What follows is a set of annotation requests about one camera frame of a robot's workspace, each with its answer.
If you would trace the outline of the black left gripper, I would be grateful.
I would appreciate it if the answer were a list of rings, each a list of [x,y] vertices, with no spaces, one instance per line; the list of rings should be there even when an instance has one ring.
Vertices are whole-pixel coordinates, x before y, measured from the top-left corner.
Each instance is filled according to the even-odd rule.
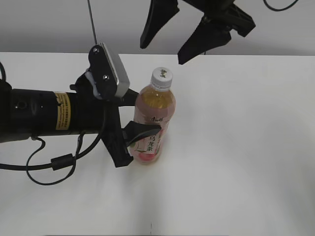
[[[78,126],[86,132],[97,132],[92,144],[76,155],[79,159],[87,155],[97,143],[102,140],[111,155],[116,167],[124,167],[131,163],[127,147],[147,137],[158,134],[161,126],[158,124],[140,124],[130,121],[121,128],[120,106],[135,106],[138,92],[128,89],[121,98],[99,100],[94,97],[92,86],[85,75],[80,76],[76,83],[70,86],[76,91],[76,115]]]

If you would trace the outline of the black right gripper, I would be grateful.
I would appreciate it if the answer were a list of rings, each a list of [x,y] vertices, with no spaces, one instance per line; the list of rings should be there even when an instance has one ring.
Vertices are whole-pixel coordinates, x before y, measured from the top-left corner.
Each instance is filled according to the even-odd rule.
[[[183,65],[208,50],[226,45],[231,28],[246,37],[254,28],[253,18],[234,0],[185,0],[204,13],[189,39],[180,48],[178,62]],[[147,48],[158,31],[178,12],[177,0],[151,0],[148,17],[140,37],[140,48]]]

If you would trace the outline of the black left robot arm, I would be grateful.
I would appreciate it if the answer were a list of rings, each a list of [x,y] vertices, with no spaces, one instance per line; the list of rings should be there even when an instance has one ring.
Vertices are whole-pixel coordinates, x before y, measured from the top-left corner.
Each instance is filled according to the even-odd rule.
[[[129,89],[122,98],[94,97],[89,81],[81,76],[71,92],[13,89],[0,82],[0,141],[22,141],[30,137],[99,134],[115,167],[133,161],[128,147],[157,134],[157,124],[130,121],[121,126],[119,108],[134,106],[137,92]]]

